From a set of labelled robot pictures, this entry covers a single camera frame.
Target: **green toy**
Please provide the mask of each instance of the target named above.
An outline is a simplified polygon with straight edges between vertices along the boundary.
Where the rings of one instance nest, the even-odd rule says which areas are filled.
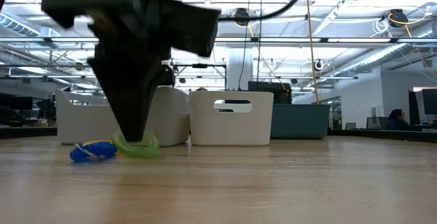
[[[152,132],[143,135],[143,139],[138,143],[127,142],[122,133],[115,134],[113,144],[117,146],[118,151],[128,157],[133,158],[156,158],[158,153],[158,140]]]

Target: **white storage bin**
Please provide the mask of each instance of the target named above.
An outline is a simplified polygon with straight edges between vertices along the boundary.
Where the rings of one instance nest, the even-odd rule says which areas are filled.
[[[119,126],[111,107],[73,105],[71,94],[56,90],[57,138],[62,144],[111,140]],[[75,100],[99,103],[88,96],[74,95]],[[159,87],[153,97],[145,131],[152,131],[159,146],[172,146],[188,140],[188,96],[170,87]]]
[[[188,99],[193,145],[262,146],[270,143],[272,93],[191,92]],[[217,100],[251,103],[214,105]]]

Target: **desk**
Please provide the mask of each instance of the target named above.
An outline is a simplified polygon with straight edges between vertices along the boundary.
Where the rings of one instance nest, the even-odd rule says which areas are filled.
[[[434,224],[437,145],[358,137],[163,148],[73,164],[54,137],[0,141],[2,224]]]

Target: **wooden table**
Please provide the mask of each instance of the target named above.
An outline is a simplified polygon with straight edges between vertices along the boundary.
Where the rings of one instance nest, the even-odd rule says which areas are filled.
[[[355,137],[70,162],[0,140],[0,223],[437,223],[437,145]]]

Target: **blue toy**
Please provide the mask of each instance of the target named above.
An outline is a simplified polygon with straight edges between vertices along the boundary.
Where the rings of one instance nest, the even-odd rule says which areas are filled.
[[[76,162],[102,161],[115,156],[117,147],[108,141],[90,141],[83,145],[75,145],[70,152],[70,158]]]

